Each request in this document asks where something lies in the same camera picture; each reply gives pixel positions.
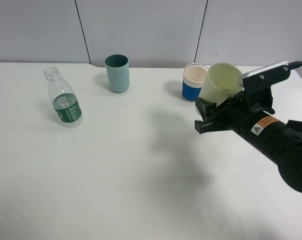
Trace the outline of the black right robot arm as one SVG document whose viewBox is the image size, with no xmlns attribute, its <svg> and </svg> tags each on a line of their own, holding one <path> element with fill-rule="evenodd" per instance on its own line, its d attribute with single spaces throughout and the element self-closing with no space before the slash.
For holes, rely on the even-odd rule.
<svg viewBox="0 0 302 240">
<path fill-rule="evenodd" d="M 202 117 L 195 121 L 198 133 L 235 132 L 277 165 L 288 186 L 302 193 L 302 127 L 274 118 L 272 108 L 250 105 L 243 92 L 220 105 L 198 97 L 195 106 Z"/>
</svg>

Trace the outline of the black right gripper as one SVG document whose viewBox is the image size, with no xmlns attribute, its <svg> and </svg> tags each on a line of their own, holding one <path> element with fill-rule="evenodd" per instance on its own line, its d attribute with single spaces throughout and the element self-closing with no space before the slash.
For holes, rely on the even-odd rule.
<svg viewBox="0 0 302 240">
<path fill-rule="evenodd" d="M 204 119 L 194 122 L 199 134 L 232 130 L 264 155 L 286 155 L 288 152 L 287 125 L 261 106 L 248 110 L 243 93 L 219 105 L 197 97 L 195 107 Z"/>
</svg>

